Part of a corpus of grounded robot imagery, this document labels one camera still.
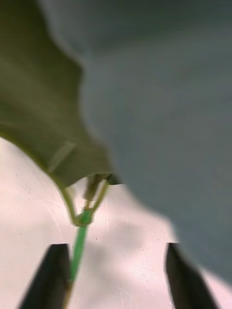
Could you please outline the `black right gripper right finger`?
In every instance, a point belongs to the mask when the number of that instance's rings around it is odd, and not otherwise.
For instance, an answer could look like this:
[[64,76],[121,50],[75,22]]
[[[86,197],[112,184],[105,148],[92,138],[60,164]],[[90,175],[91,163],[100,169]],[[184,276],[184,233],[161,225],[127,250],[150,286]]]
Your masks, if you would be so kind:
[[176,309],[216,309],[200,273],[189,265],[179,251],[178,243],[168,243],[165,271]]

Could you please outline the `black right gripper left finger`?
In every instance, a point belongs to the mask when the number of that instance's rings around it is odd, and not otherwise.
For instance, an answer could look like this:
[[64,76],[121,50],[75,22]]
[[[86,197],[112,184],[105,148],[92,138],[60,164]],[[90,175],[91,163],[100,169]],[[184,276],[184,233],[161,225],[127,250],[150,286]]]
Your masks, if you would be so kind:
[[67,244],[52,244],[20,304],[21,309],[61,309],[70,277],[70,256]]

